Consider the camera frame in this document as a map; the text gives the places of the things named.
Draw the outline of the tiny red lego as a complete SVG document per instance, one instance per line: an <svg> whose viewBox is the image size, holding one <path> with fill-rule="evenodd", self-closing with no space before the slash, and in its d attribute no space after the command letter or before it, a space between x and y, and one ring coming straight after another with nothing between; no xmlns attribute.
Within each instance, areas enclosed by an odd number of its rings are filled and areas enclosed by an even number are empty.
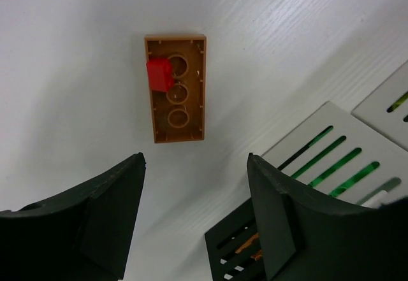
<svg viewBox="0 0 408 281"><path fill-rule="evenodd" d="M151 91L168 92L174 85L172 66L169 59L151 59L146 63Z"/></svg>

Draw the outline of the right white bin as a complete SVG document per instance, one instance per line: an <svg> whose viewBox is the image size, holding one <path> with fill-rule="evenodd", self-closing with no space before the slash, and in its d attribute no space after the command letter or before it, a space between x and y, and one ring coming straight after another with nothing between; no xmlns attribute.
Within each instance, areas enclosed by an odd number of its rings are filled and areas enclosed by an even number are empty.
<svg viewBox="0 0 408 281"><path fill-rule="evenodd" d="M407 63L375 88L352 114L407 150Z"/></svg>

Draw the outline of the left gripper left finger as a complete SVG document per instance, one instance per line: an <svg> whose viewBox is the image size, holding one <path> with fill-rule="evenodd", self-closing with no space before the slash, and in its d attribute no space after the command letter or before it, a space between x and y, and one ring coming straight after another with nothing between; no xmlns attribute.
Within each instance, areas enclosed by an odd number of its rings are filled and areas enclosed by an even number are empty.
<svg viewBox="0 0 408 281"><path fill-rule="evenodd" d="M1 212L2 280L122 280L146 162L108 171L17 211Z"/></svg>

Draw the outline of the white bin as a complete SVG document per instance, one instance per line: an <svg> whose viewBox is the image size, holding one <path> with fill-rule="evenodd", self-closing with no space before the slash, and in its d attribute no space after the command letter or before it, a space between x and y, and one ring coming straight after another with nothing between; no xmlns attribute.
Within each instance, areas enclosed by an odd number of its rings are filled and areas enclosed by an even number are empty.
<svg viewBox="0 0 408 281"><path fill-rule="evenodd" d="M407 152L331 102L263 158L295 180L375 208L407 197Z"/></svg>
<svg viewBox="0 0 408 281"><path fill-rule="evenodd" d="M375 88L352 114L407 150L407 63Z"/></svg>

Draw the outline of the far left black bin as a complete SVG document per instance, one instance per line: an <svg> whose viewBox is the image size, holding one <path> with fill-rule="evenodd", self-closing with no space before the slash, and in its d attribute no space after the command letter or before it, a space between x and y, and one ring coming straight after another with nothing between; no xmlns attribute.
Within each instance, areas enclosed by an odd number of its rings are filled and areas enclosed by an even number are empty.
<svg viewBox="0 0 408 281"><path fill-rule="evenodd" d="M205 242L213 280L266 280L263 258L251 256L260 247L260 240L240 254L235 250L258 233L251 199L205 233Z"/></svg>

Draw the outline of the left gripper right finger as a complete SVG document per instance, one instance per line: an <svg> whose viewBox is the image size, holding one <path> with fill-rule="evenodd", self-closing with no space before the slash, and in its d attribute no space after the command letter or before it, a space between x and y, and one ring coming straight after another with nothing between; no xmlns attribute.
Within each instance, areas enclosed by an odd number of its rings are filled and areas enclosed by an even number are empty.
<svg viewBox="0 0 408 281"><path fill-rule="evenodd" d="M250 154L247 176L268 280L406 280L407 200L365 208Z"/></svg>

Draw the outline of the tan lego plate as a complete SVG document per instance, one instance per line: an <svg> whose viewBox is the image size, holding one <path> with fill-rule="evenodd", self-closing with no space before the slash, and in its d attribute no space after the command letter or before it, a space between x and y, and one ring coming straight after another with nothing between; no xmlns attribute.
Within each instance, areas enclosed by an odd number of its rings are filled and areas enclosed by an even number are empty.
<svg viewBox="0 0 408 281"><path fill-rule="evenodd" d="M252 235L243 245L238 247L235 250L235 254L240 254L241 252L243 252L244 250L252 247L255 243L258 243L258 242L259 242L259 233L256 233L256 234ZM255 261L259 261L262 257L263 257L263 251L259 247L257 249L257 251L251 256L251 259L253 259Z"/></svg>
<svg viewBox="0 0 408 281"><path fill-rule="evenodd" d="M147 35L146 63L169 59L175 81L168 92L150 92L155 143L205 138L207 38L203 34Z"/></svg>

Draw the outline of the left white bin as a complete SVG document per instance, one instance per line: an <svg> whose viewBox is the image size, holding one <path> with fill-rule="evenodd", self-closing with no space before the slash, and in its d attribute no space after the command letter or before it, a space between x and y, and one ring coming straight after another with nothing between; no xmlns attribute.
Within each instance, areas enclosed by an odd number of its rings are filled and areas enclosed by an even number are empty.
<svg viewBox="0 0 408 281"><path fill-rule="evenodd" d="M331 102L263 158L295 180L375 208L407 197L407 152Z"/></svg>

